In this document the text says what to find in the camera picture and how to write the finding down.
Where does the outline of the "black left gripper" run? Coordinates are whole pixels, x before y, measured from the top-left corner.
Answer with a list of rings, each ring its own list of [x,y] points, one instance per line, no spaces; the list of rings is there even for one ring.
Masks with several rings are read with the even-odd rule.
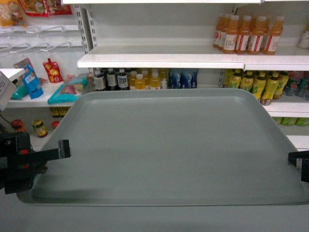
[[[0,134],[0,188],[14,194],[33,187],[34,178],[47,172],[47,161],[71,157],[69,140],[58,148],[35,152],[27,132]]]

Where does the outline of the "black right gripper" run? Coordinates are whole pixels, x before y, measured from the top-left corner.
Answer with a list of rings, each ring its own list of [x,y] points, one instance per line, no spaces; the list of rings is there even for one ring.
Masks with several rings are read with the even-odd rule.
[[[301,181],[309,182],[309,151],[288,153],[288,163],[301,170]]]

